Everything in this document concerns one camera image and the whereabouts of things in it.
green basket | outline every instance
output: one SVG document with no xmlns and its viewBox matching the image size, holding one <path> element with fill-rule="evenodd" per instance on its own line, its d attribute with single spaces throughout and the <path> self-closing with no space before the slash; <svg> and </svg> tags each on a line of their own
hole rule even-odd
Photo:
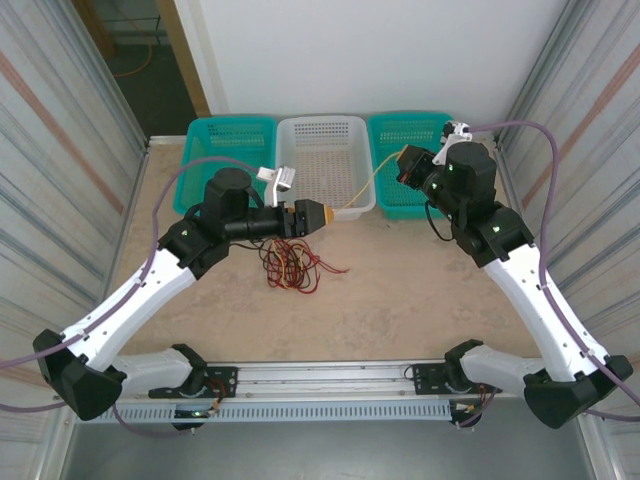
<svg viewBox="0 0 640 480">
<path fill-rule="evenodd" d="M 220 155 L 235 158 L 255 168 L 273 168 L 275 147 L 276 121 L 272 117 L 199 118 L 189 125 L 182 165 L 202 157 Z M 232 163 L 211 162 L 197 165 L 184 172 L 178 179 L 173 200 L 174 210 L 184 215 L 193 205 L 202 202 L 206 183 L 218 170 L 225 167 L 238 166 Z M 266 184 L 257 180 L 255 173 L 249 174 L 253 188 L 262 197 Z"/>
<path fill-rule="evenodd" d="M 385 158 L 409 145 L 416 145 L 438 152 L 442 127 L 452 117 L 437 112 L 406 112 L 372 115 L 369 118 L 369 142 L 373 168 Z M 385 216 L 394 220 L 425 218 L 424 193 L 398 183 L 398 166 L 389 161 L 375 178 L 378 205 Z M 442 217 L 431 209 L 433 217 Z"/>
</svg>

yellow cable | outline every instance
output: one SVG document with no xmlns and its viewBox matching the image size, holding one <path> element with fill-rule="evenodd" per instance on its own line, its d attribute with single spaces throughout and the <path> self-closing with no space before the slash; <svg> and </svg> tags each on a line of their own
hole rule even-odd
<svg viewBox="0 0 640 480">
<path fill-rule="evenodd" d="M 362 187 L 362 190 L 360 190 L 355 197 L 353 197 L 351 200 L 349 200 L 349 203 L 347 203 L 344 207 L 340 207 L 337 210 L 334 210 L 334 212 L 339 212 L 340 210 L 344 210 L 345 208 L 350 207 L 351 205 L 353 205 L 353 202 L 355 202 L 358 198 L 360 198 L 360 195 L 362 195 L 364 193 L 364 191 L 367 189 L 367 187 L 369 185 L 371 185 L 371 182 L 373 181 L 373 177 L 375 177 L 378 172 L 380 170 L 382 170 L 382 167 L 384 167 L 392 158 L 399 156 L 401 153 L 403 152 L 403 150 L 400 150 L 399 152 L 394 152 L 391 155 L 389 155 L 387 158 L 384 159 L 384 161 L 378 165 L 378 168 L 376 168 L 373 173 L 371 174 L 371 176 L 369 177 L 369 180 L 367 181 L 367 183 L 365 184 L 364 187 Z"/>
<path fill-rule="evenodd" d="M 145 38 L 147 39 L 147 46 L 149 47 L 149 54 L 147 55 L 147 59 L 141 66 L 139 66 L 135 70 L 131 70 L 130 72 L 118 73 L 113 75 L 114 78 L 128 77 L 130 75 L 135 75 L 136 73 L 141 72 L 142 70 L 144 70 L 149 66 L 149 64 L 151 63 L 151 59 L 153 58 L 153 45 L 151 44 L 151 37 L 147 35 L 145 32 L 143 32 L 142 30 L 140 30 L 140 27 L 138 27 L 136 22 L 134 22 L 129 17 L 127 17 L 115 1 L 113 2 L 113 6 L 116 7 L 118 12 L 120 12 L 120 15 L 122 15 L 127 22 L 133 25 L 133 28 L 135 28 L 138 32 L 142 33 L 145 36 Z"/>
</svg>

white wall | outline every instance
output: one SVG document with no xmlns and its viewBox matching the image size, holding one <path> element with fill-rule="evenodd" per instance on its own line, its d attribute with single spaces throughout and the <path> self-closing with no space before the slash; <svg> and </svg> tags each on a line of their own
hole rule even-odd
<svg viewBox="0 0 640 480">
<path fill-rule="evenodd" d="M 212 113 L 501 120 L 566 0 L 176 0 Z"/>
</svg>

plastic basket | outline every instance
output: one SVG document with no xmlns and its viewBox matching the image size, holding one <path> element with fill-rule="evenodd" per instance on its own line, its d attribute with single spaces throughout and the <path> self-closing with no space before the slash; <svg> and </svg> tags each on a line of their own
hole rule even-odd
<svg viewBox="0 0 640 480">
<path fill-rule="evenodd" d="M 282 196 L 292 202 L 309 198 L 338 209 L 347 204 L 373 174 L 367 125 L 359 117 L 320 116 L 283 120 L 278 125 L 276 166 L 296 169 L 293 188 Z M 355 220 L 376 203 L 373 185 L 336 220 Z"/>
<path fill-rule="evenodd" d="M 189 125 L 182 165 L 202 157 L 221 155 L 241 160 L 252 167 L 273 168 L 275 164 L 276 121 L 272 117 L 199 118 Z M 206 163 L 195 166 L 178 179 L 174 210 L 180 215 L 204 196 L 204 187 L 221 168 L 231 163 Z M 253 188 L 262 197 L 266 183 L 249 172 Z"/>
<path fill-rule="evenodd" d="M 394 152 L 407 145 L 417 145 L 433 152 L 440 150 L 442 127 L 451 120 L 446 113 L 413 112 L 385 113 L 369 118 L 369 139 L 374 168 Z M 396 181 L 398 166 L 388 162 L 376 175 L 378 205 L 391 219 L 425 218 L 424 193 L 417 192 Z M 441 217 L 437 210 L 432 216 Z"/>
</svg>

floor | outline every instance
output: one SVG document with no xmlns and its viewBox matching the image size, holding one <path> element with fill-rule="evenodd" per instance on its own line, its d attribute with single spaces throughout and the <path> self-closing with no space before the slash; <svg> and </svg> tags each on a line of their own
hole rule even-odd
<svg viewBox="0 0 640 480">
<path fill-rule="evenodd" d="M 151 149 L 123 251 L 118 285 L 144 261 L 150 214 L 178 168 L 181 145 Z M 174 188 L 160 231 L 179 216 Z M 492 281 L 426 221 L 389 221 L 378 209 L 335 222 L 308 238 L 345 275 L 325 275 L 313 295 L 272 289 L 257 254 L 234 249 L 195 285 L 170 300 L 127 343 L 128 354 L 187 343 L 208 361 L 441 358 L 477 338 L 506 352 L 538 356 L 516 312 Z"/>
<path fill-rule="evenodd" d="M 204 425 L 194 437 L 153 439 L 131 435 L 120 425 L 78 425 L 61 478 L 589 480 L 594 476 L 576 422 L 552 430 L 538 422 L 524 402 L 500 399 L 474 432 L 457 431 L 441 421 L 241 423 Z"/>
<path fill-rule="evenodd" d="M 147 45 L 116 45 L 107 62 L 114 74 L 131 72 L 145 63 Z M 147 137 L 184 135 L 196 119 L 187 88 L 169 45 L 154 45 L 151 63 L 142 71 L 116 81 Z"/>
</svg>

